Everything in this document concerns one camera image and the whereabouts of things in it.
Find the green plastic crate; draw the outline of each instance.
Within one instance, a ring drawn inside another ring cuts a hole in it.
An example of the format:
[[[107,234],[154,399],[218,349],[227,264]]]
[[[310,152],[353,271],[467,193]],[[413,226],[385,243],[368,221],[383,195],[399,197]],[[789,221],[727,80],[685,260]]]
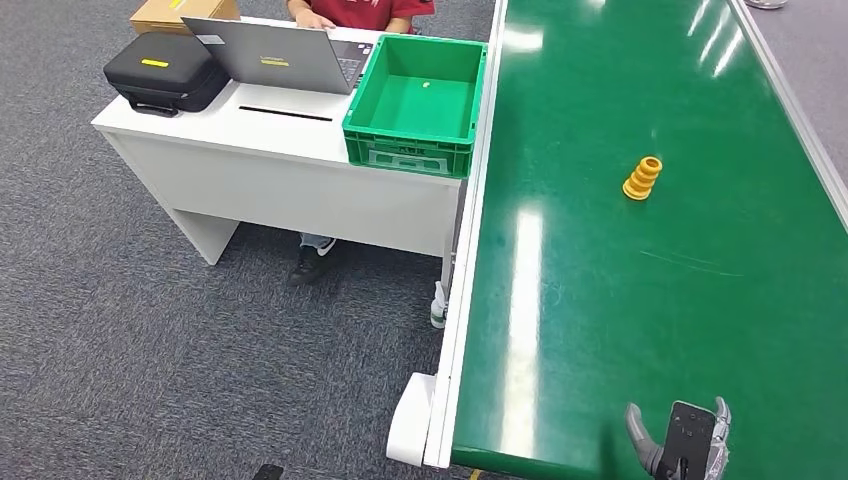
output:
[[[350,163],[465,178],[486,44],[384,35],[342,124]]]

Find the desk leg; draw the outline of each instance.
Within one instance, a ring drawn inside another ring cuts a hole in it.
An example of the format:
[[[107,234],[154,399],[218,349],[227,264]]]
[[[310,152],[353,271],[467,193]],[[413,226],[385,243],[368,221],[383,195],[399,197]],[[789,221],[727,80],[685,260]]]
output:
[[[139,167],[138,158],[134,155],[131,149],[126,148],[121,141],[121,136],[113,133],[103,132],[103,136],[112,145],[112,148],[118,152],[118,155],[124,160],[130,170],[133,171],[136,177],[141,180],[141,183],[147,188],[147,191],[153,195],[159,206],[171,217],[171,220],[177,224],[177,227],[188,238],[194,248],[200,252],[203,259],[209,265],[218,263],[224,249],[230,242],[230,238],[236,231],[239,222],[227,218],[211,217],[200,213],[185,212],[170,208],[165,199],[148,179],[145,178],[144,172]]]
[[[442,278],[436,283],[436,295],[430,305],[430,323],[436,328],[445,328],[448,301],[450,300],[450,287],[453,280],[453,264],[456,259],[456,242],[459,237],[459,226],[462,223],[462,211],[465,203],[465,191],[467,182],[462,181],[458,188],[449,189],[451,195],[450,205],[453,211],[449,212],[447,228],[445,231],[445,250],[442,253]]]

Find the red shirt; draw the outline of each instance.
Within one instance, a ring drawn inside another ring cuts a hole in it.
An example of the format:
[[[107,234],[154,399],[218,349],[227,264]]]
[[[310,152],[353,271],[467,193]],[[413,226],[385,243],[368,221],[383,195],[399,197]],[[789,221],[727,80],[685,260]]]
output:
[[[396,17],[432,15],[431,0],[306,0],[312,11],[340,27],[385,30]]]

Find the white desk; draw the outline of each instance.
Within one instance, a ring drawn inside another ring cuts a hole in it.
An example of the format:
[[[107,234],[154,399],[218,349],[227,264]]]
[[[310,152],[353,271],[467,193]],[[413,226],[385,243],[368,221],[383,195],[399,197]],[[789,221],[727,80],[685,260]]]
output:
[[[330,31],[367,43],[380,35]],[[92,124],[210,265],[245,221],[442,257],[447,286],[461,182],[350,165],[341,122],[351,99],[230,82],[203,112],[139,114],[118,97]]]

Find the laptop lid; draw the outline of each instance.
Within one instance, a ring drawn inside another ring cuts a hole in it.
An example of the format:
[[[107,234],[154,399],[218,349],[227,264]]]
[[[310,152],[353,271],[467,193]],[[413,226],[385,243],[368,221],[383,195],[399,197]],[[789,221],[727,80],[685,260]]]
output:
[[[209,53],[242,83],[349,94],[327,32],[183,17]]]

